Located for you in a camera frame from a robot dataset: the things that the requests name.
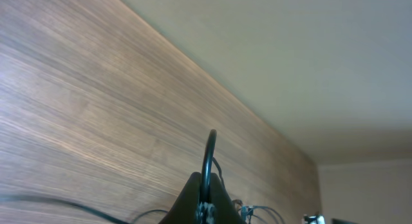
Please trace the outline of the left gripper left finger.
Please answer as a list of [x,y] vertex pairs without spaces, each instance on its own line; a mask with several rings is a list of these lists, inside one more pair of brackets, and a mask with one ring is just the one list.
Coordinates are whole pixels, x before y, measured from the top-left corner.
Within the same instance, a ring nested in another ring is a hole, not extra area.
[[192,173],[175,203],[159,224],[195,224],[201,174]]

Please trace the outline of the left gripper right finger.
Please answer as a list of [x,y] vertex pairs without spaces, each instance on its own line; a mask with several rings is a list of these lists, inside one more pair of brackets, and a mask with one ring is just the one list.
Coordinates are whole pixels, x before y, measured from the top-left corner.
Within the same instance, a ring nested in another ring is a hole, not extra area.
[[226,189],[222,186],[219,176],[211,174],[210,201],[215,206],[216,224],[244,224],[238,214]]

